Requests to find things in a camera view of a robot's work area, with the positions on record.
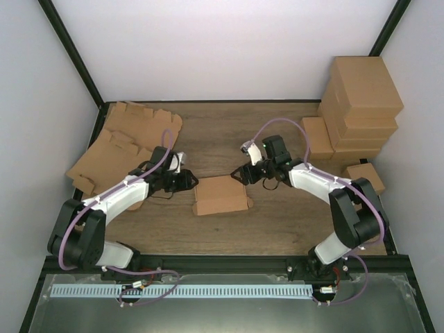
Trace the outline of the cardboard box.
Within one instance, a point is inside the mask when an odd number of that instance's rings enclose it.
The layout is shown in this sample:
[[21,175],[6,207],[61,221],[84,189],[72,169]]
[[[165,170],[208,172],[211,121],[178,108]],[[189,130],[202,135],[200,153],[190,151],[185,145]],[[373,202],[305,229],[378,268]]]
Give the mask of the cardboard box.
[[196,216],[240,212],[254,205],[245,186],[231,176],[201,178],[194,193],[192,210]]

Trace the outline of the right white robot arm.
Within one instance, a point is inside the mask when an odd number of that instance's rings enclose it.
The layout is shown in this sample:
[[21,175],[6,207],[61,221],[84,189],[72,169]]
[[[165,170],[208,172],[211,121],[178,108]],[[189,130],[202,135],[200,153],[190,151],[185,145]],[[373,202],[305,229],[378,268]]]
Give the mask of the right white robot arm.
[[262,143],[263,153],[254,142],[241,146],[250,161],[230,174],[233,179],[243,185],[276,179],[330,206],[334,231],[308,254],[307,270],[313,278],[325,279],[341,258],[372,241],[384,239],[387,217],[368,179],[336,177],[301,159],[293,159],[279,135],[267,137]]

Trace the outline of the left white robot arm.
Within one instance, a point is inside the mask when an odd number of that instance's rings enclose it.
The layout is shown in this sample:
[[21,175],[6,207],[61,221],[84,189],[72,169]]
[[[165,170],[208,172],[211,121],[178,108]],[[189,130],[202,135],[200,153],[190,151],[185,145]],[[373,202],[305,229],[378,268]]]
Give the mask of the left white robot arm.
[[136,279],[142,271],[142,263],[135,258],[136,250],[106,241],[106,227],[157,191],[174,194],[193,189],[198,179],[183,167],[186,158],[183,152],[158,146],[150,160],[142,162],[115,186],[85,200],[65,201],[47,245],[58,258],[60,268],[113,268],[126,280]]

